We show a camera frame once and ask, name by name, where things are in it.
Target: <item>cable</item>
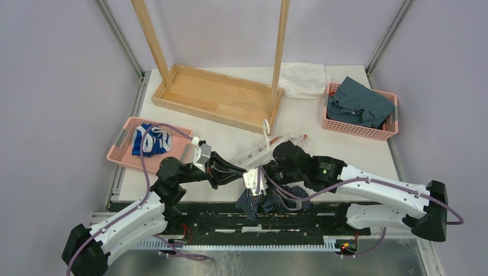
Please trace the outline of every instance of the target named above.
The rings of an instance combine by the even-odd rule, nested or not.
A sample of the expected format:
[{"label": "cable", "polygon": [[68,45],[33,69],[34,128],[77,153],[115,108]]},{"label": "cable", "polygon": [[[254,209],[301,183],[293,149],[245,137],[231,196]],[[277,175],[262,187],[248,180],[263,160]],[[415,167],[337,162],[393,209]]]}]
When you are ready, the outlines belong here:
[{"label": "cable", "polygon": [[[330,190],[333,190],[339,186],[342,186],[342,185],[346,185],[346,184],[350,184],[350,183],[353,183],[353,182],[362,182],[362,181],[366,181],[366,182],[373,182],[373,183],[377,183],[377,184],[380,184],[380,185],[384,185],[384,186],[388,186],[390,188],[395,188],[397,190],[401,190],[401,191],[404,191],[406,193],[410,193],[410,194],[418,194],[417,191],[414,191],[414,190],[411,190],[411,189],[408,189],[408,188],[405,188],[405,187],[400,187],[398,185],[395,185],[395,184],[392,184],[392,183],[388,183],[386,181],[381,181],[381,180],[377,180],[377,179],[368,179],[367,177],[358,177],[358,178],[353,178],[353,179],[348,179],[348,180],[344,180],[342,182],[339,182],[339,183],[336,183],[334,185],[331,185],[325,189],[322,189],[318,192],[316,192],[315,194],[311,195],[311,196],[308,196],[308,197],[297,197],[296,195],[294,194],[291,194],[289,192],[287,192],[286,190],[284,190],[280,185],[278,185],[274,180],[271,179],[271,177],[269,177],[268,173],[266,172],[266,170],[262,167],[262,166],[259,166],[258,167],[259,170],[262,170],[264,172],[264,175],[266,176],[266,178],[269,180],[269,182],[271,182],[271,184],[273,184],[278,190],[280,190],[282,193],[290,196],[291,198],[294,198],[296,200],[301,200],[301,201],[307,201],[307,200],[310,200],[312,198],[315,198],[323,193],[326,193]],[[452,209],[450,206],[448,206],[447,204],[441,202],[440,200],[436,199],[436,198],[433,198],[429,195],[426,195],[426,194],[420,194],[420,197],[422,198],[425,198],[429,201],[432,201],[436,204],[438,204],[439,206],[445,208],[447,211],[449,211],[450,213],[452,213],[454,216],[457,217],[457,219],[459,221],[447,221],[446,224],[447,225],[461,225],[461,224],[464,224],[464,218],[458,213],[456,212],[454,209]]]},{"label": "cable", "polygon": [[186,244],[189,244],[191,241],[192,241],[192,238],[193,238],[193,233],[192,231],[190,230],[190,228],[186,228],[188,230],[188,232],[190,232],[190,238],[188,239],[188,242],[186,242]]},{"label": "cable", "polygon": [[[192,137],[190,137],[189,135],[187,135],[186,133],[182,132],[181,130],[175,128],[174,126],[172,125],[168,125],[168,124],[163,124],[163,123],[160,123],[160,124],[152,124],[150,127],[148,127],[146,129],[146,132],[142,135],[142,139],[140,141],[140,148],[143,148],[143,144],[144,144],[144,140],[146,138],[146,135],[149,133],[150,130],[152,130],[153,128],[157,128],[157,127],[167,127],[167,128],[170,128],[174,131],[176,131],[177,133],[179,133],[181,136],[183,136],[184,138],[187,138],[188,140],[193,140]],[[149,180],[149,175],[147,173],[147,169],[146,169],[146,164],[144,163],[144,152],[143,151],[140,151],[140,162],[141,162],[141,165],[142,165],[142,170],[144,172],[144,176],[146,177],[146,194],[144,195],[144,198],[136,205],[134,206],[134,208],[130,209],[127,213],[124,213],[122,214],[120,217],[114,219],[113,221],[111,221],[110,223],[108,223],[106,226],[104,226],[103,228],[100,228],[100,230],[98,230],[97,232],[95,232],[91,237],[89,237],[79,248],[78,250],[76,250],[75,254],[73,255],[73,257],[71,258],[70,260],[70,263],[68,264],[68,269],[66,270],[66,276],[70,276],[71,275],[71,268],[73,267],[73,263],[75,262],[76,258],[78,257],[78,255],[80,254],[80,252],[85,249],[85,247],[92,241],[94,240],[97,236],[99,236],[100,234],[102,234],[104,231],[106,231],[108,228],[110,228],[112,225],[116,224],[117,222],[119,222],[121,219],[127,217],[129,214],[133,213],[135,210],[139,209],[143,204],[146,203],[146,200],[147,198],[149,197],[149,189],[151,187],[151,182]]]},{"label": "cable", "polygon": [[365,256],[365,255],[371,254],[371,253],[373,253],[374,251],[376,251],[380,247],[380,245],[384,241],[384,237],[385,236],[386,236],[386,228],[383,228],[383,233],[382,233],[380,239],[378,240],[378,243],[375,246],[373,246],[372,248],[370,248],[370,249],[368,249],[368,250],[366,250],[364,252],[361,252],[359,254],[356,254],[356,255],[340,255],[340,256],[341,256],[341,258],[353,259],[353,258],[357,258],[357,257],[361,257],[361,256]]},{"label": "cable", "polygon": [[183,223],[183,239],[186,238],[186,224]]},{"label": "cable", "polygon": [[[418,194],[417,191],[410,190],[410,189],[405,188],[405,187],[400,187],[400,186],[397,186],[395,184],[388,183],[386,181],[372,179],[371,182],[377,183],[377,184],[380,184],[380,185],[385,185],[385,186],[388,186],[388,187],[391,187],[391,188],[395,188],[395,189],[398,189],[398,190],[401,190],[401,191],[404,191],[404,192],[407,192],[407,193],[410,193],[410,194]],[[443,203],[442,201],[438,200],[437,198],[433,198],[433,197],[431,197],[429,195],[426,195],[426,194],[420,194],[420,197],[425,198],[426,200],[429,200],[429,201],[433,201],[434,203],[438,204],[439,206],[443,207],[444,209],[446,209],[447,211],[449,211],[450,213],[452,213],[459,220],[459,221],[447,221],[446,222],[447,225],[461,225],[461,224],[464,224],[464,218],[458,212],[456,212],[454,209],[452,209],[450,206],[448,206],[447,204]]]},{"label": "cable", "polygon": [[162,237],[160,237],[158,235],[154,235],[153,237],[155,237],[155,238],[163,241],[169,248],[171,248],[174,252],[176,252],[176,255],[171,255],[172,257],[182,257],[182,258],[185,258],[185,259],[194,260],[196,262],[202,262],[204,260],[208,260],[209,259],[208,256],[200,255],[200,254],[183,254],[183,253],[181,253],[180,250],[176,249],[172,244],[170,244],[169,242],[167,242]]},{"label": "cable", "polygon": [[356,250],[355,251],[352,251],[351,249],[349,249],[349,246],[342,246],[344,250],[347,250],[353,254],[356,254],[357,251],[359,250],[359,241],[358,240],[353,240],[352,241],[353,244],[355,244],[355,247],[356,247]]}]

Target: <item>dark green cloth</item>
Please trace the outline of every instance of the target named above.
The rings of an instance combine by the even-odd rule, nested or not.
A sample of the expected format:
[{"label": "dark green cloth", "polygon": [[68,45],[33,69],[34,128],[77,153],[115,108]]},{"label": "dark green cloth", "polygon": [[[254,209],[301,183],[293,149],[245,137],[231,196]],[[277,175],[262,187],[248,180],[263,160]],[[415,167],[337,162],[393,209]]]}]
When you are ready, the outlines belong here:
[{"label": "dark green cloth", "polygon": [[329,119],[370,128],[378,128],[394,109],[389,99],[350,77],[327,101]]}]

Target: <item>wooden stand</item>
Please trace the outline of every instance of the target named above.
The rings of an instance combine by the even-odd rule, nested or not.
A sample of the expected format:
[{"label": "wooden stand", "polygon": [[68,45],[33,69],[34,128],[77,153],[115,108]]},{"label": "wooden stand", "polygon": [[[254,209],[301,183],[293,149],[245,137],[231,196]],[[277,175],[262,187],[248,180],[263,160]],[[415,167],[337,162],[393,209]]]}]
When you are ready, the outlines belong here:
[{"label": "wooden stand", "polygon": [[168,70],[144,0],[132,0],[132,4],[163,79],[152,96],[155,105],[258,133],[262,133],[263,119],[273,125],[283,95],[278,79],[289,0],[281,1],[271,86],[181,64]]}]

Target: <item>white table surface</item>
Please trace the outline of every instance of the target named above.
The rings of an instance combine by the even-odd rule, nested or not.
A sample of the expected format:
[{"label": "white table surface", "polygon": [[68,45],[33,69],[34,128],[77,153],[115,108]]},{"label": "white table surface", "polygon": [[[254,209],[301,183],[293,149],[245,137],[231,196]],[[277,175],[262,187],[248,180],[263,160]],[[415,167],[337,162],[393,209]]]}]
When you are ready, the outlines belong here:
[{"label": "white table surface", "polygon": [[[271,84],[273,75],[273,67],[204,69],[267,84]],[[326,66],[326,71],[334,76],[333,82],[341,83],[346,76],[349,76],[369,87],[363,66]],[[155,106],[151,97],[160,83],[161,76],[157,69],[153,69],[139,117],[193,129],[194,135],[206,140],[212,150],[218,152],[226,160],[231,160],[264,141],[263,135],[257,133]],[[324,98],[299,100],[282,97],[272,133],[307,134],[308,138],[299,145],[310,155],[331,156],[369,173],[398,180],[387,142],[322,129],[324,100]],[[151,185],[156,180],[155,175],[150,175]],[[220,186],[217,190],[212,189],[206,181],[183,183],[181,186],[187,190],[181,201],[235,202],[244,191],[241,180]],[[309,194],[313,193],[312,190],[306,190]],[[146,181],[143,173],[126,169],[121,182],[119,201],[135,201],[142,197],[145,191]],[[360,201],[365,199],[352,195],[326,193],[313,200]]]}]

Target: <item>wooden post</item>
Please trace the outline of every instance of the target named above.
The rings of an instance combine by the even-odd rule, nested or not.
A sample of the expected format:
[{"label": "wooden post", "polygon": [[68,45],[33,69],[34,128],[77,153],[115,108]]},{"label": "wooden post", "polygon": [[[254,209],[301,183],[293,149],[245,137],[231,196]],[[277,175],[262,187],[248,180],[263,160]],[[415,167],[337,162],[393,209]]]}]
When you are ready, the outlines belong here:
[{"label": "wooden post", "polygon": [[283,57],[283,46],[285,44],[285,32],[287,30],[289,0],[281,0],[280,25],[278,27],[278,41],[274,57],[273,83],[271,85],[271,106],[270,115],[276,105],[278,96],[278,80],[280,79],[281,58]]},{"label": "wooden post", "polygon": [[138,16],[140,26],[142,31],[146,36],[147,44],[149,44],[149,49],[151,49],[152,56],[156,62],[161,78],[163,79],[163,84],[166,91],[170,90],[173,86],[173,80],[169,75],[169,70],[166,65],[165,57],[161,51],[161,46],[159,46],[159,41],[154,31],[153,23],[149,17],[149,12],[147,11],[146,4],[144,0],[132,0],[132,5]]}]

